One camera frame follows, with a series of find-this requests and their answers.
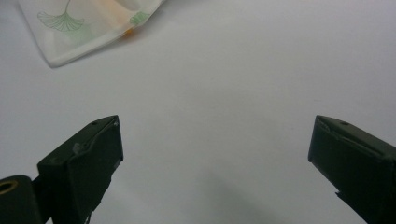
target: screw hole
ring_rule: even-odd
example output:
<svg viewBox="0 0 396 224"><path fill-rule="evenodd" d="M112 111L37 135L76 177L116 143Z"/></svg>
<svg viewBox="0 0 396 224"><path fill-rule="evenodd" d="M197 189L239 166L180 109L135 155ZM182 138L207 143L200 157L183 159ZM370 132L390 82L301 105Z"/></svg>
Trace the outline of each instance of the screw hole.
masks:
<svg viewBox="0 0 396 224"><path fill-rule="evenodd" d="M0 195L14 190L17 186L18 182L16 180L8 180L0 183Z"/></svg>

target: white table surface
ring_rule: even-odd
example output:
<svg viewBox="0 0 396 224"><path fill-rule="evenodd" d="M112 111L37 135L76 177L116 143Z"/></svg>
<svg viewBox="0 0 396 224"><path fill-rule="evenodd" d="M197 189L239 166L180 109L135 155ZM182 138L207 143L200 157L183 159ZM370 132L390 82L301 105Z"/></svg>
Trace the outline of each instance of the white table surface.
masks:
<svg viewBox="0 0 396 224"><path fill-rule="evenodd" d="M0 177L118 114L92 224L362 224L307 161L315 115L396 145L396 1L168 0L60 68L0 1Z"/></svg>

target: ginkgo leaf print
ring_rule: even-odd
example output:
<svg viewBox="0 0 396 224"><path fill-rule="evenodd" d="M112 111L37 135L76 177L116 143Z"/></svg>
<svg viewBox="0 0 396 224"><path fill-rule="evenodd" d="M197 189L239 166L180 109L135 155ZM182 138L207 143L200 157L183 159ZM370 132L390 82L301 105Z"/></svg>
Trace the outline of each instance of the ginkgo leaf print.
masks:
<svg viewBox="0 0 396 224"><path fill-rule="evenodd" d="M78 30L84 23L84 19L74 19L67 13L67 8L69 7L70 0L68 0L66 9L64 13L59 16L52 16L46 12L39 12L37 17L41 22L52 29L59 31L75 31Z"/></svg>

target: white backdrop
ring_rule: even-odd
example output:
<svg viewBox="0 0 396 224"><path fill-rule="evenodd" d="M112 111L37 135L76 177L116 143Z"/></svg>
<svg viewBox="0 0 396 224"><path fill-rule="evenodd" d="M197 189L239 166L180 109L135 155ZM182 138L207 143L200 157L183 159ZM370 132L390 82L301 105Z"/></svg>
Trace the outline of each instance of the white backdrop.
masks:
<svg viewBox="0 0 396 224"><path fill-rule="evenodd" d="M0 178L118 114L92 224L365 223L307 161L316 114L396 145L396 2L168 0L127 39L43 60L0 1Z"/></svg>

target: green leaf pattern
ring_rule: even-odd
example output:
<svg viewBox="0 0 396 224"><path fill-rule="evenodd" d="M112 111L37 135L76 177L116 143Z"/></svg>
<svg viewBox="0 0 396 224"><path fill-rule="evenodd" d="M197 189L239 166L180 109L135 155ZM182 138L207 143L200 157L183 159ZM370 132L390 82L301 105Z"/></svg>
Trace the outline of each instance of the green leaf pattern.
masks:
<svg viewBox="0 0 396 224"><path fill-rule="evenodd" d="M132 18L129 20L129 23L137 26L142 22L146 21L149 18L149 16L150 15L148 13L139 11L134 16L132 16Z"/></svg>
<svg viewBox="0 0 396 224"><path fill-rule="evenodd" d="M59 16L52 16L46 12L39 12L37 14L38 19L47 27L56 29L58 31L75 31L81 28L84 23L84 19L74 19L67 13L70 0L68 0L64 13Z"/></svg>

